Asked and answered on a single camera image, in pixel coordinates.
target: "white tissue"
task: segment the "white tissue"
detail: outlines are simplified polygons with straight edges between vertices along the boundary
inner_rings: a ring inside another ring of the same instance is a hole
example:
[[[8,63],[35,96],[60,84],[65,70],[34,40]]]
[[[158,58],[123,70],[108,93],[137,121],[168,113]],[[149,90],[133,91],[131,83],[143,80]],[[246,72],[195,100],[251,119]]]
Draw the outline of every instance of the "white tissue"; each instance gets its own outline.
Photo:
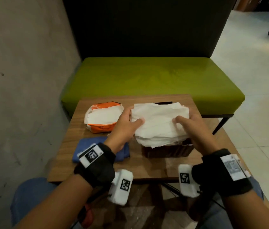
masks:
[[[85,124],[98,124],[110,125],[119,119],[124,108],[122,105],[112,106],[108,108],[97,108],[88,112],[87,123]]]
[[[185,140],[188,136],[182,125],[172,122],[172,119],[178,115],[189,118],[189,108],[180,103],[135,104],[131,111],[131,121],[145,119],[144,125],[135,132],[137,142],[155,148]]]

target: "black wristband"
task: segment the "black wristband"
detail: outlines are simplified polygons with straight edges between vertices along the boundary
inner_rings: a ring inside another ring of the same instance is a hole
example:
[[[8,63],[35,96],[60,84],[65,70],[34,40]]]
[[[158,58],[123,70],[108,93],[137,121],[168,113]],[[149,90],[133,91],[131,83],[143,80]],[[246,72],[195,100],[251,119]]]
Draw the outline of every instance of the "black wristband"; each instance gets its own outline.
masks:
[[[227,149],[221,149],[202,157],[202,164],[193,166],[193,179],[208,189],[217,191],[221,196],[244,194],[253,187],[248,178],[233,181],[221,157],[230,155]]]
[[[110,185],[115,176],[113,168],[115,154],[103,143],[98,143],[98,146],[104,152],[102,155],[87,168],[79,162],[74,169],[74,174],[81,175],[93,188]]]

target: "black backrest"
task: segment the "black backrest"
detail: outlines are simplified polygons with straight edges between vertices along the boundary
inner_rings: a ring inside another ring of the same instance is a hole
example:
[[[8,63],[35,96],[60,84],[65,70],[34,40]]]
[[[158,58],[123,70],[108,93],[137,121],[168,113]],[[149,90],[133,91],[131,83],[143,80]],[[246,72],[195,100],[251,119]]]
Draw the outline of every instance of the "black backrest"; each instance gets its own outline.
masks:
[[[235,0],[63,0],[82,59],[210,57]]]

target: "person's left hand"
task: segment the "person's left hand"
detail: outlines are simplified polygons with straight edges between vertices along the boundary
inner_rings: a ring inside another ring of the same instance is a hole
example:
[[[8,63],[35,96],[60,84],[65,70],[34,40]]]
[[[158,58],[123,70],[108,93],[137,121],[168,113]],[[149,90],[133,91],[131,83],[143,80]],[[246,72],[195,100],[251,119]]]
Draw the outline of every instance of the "person's left hand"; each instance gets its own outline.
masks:
[[[114,126],[113,131],[104,142],[104,144],[107,145],[115,154],[123,148],[125,143],[133,137],[137,128],[145,122],[143,118],[137,119],[135,122],[130,122],[132,109],[133,106],[124,109]]]

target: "qr code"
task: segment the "qr code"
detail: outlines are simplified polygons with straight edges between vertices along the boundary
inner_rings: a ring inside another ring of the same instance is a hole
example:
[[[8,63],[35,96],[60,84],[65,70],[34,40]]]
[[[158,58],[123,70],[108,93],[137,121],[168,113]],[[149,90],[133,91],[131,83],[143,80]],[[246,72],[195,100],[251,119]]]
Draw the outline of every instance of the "qr code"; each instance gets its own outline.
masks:
[[[239,165],[237,164],[237,161],[235,160],[224,162],[224,166],[227,168],[230,174],[242,172]]]
[[[190,176],[188,173],[180,173],[180,180],[181,183],[190,184]]]
[[[91,150],[87,154],[85,154],[85,157],[91,163],[98,157],[98,154],[94,150]]]
[[[128,191],[129,190],[129,186],[130,186],[130,181],[123,179],[122,180],[122,184],[121,184],[121,190],[125,190]]]

